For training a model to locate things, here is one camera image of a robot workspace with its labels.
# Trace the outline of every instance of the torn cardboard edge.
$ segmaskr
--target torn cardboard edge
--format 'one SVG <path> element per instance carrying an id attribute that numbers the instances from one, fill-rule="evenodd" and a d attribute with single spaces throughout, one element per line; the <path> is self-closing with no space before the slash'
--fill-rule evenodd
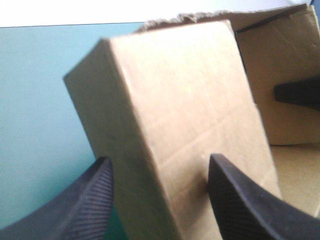
<path id="1" fill-rule="evenodd" d="M 302 3 L 262 11 L 232 12 L 222 10 L 216 12 L 181 13 L 172 19 L 147 21 L 137 29 L 135 33 L 220 20 L 230 20 L 233 31 L 238 33 L 267 24 L 268 22 L 288 16 L 307 7 L 308 4 Z"/>

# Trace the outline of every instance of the open box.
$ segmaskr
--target open box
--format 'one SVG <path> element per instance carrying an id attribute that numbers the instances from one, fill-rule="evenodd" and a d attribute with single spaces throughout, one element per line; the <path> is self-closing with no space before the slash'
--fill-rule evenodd
<path id="1" fill-rule="evenodd" d="M 95 156 L 112 158 L 128 237 L 206 240 L 221 239 L 211 153 L 318 214 L 320 112 L 277 102 L 273 89 L 319 74 L 318 20 L 301 4 L 151 21 L 102 39 L 65 83 Z"/>

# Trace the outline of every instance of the black tip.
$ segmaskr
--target black tip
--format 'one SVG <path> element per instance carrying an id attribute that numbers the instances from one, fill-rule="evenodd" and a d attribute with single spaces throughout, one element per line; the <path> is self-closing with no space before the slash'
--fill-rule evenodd
<path id="1" fill-rule="evenodd" d="M 224 240 L 320 239 L 320 220 L 264 190 L 222 154 L 211 155 L 208 181 Z"/>
<path id="2" fill-rule="evenodd" d="M 276 85 L 274 99 L 320 111 L 320 76 Z"/>

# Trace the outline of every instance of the cardboard side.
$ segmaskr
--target cardboard side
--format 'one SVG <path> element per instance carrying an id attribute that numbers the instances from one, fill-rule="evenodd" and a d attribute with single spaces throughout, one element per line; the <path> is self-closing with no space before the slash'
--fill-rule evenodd
<path id="1" fill-rule="evenodd" d="M 283 200 L 318 216 L 320 209 L 320 144 L 271 147 Z"/>
<path id="2" fill-rule="evenodd" d="M 320 112 L 277 102 L 274 86 L 320 74 L 320 35 L 313 6 L 236 35 L 272 145 L 320 142 Z"/>
<path id="3" fill-rule="evenodd" d="M 206 187 L 213 152 L 280 196 L 260 115 L 226 23 L 111 40 L 168 206 L 186 240 L 220 238 Z"/>
<path id="4" fill-rule="evenodd" d="M 129 239 L 182 239 L 154 175 L 108 40 L 65 77 L 96 158 L 110 156 L 114 203 Z"/>
<path id="5" fill-rule="evenodd" d="M 281 197 L 259 112 L 227 21 L 101 41 L 65 78 L 133 240 L 221 239 L 207 194 L 222 153 Z"/>
<path id="6" fill-rule="evenodd" d="M 232 29 L 235 32 L 241 31 L 245 28 L 249 28 L 252 25 L 259 24 L 261 22 L 274 20 L 281 18 L 300 10 L 306 9 L 308 5 L 306 3 L 289 5 L 287 7 L 274 8 L 262 11 L 250 11 L 250 12 L 230 12 L 230 11 L 218 11 L 218 12 L 199 12 L 199 13 L 183 13 L 179 14 L 177 18 L 166 20 L 150 20 L 143 24 L 137 32 L 145 32 L 156 29 L 177 27 L 186 24 L 206 23 L 212 21 L 229 20 L 232 25 Z"/>

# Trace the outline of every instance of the cardboard box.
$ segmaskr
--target cardboard box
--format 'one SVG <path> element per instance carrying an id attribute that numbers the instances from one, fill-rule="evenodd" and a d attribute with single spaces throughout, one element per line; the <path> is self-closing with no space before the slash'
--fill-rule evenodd
<path id="1" fill-rule="evenodd" d="M 129 239 L 221 239 L 206 187 L 211 153 L 281 198 L 237 44 L 252 87 L 252 32 L 289 19 L 317 26 L 306 5 L 153 22 L 142 30 L 154 30 L 102 39 L 65 77 L 95 156 L 112 158 L 115 205 Z M 262 92 L 252 91 L 254 99 Z M 257 106 L 263 117 L 268 106 Z M 270 140 L 291 143 L 292 129 L 266 129 Z"/>

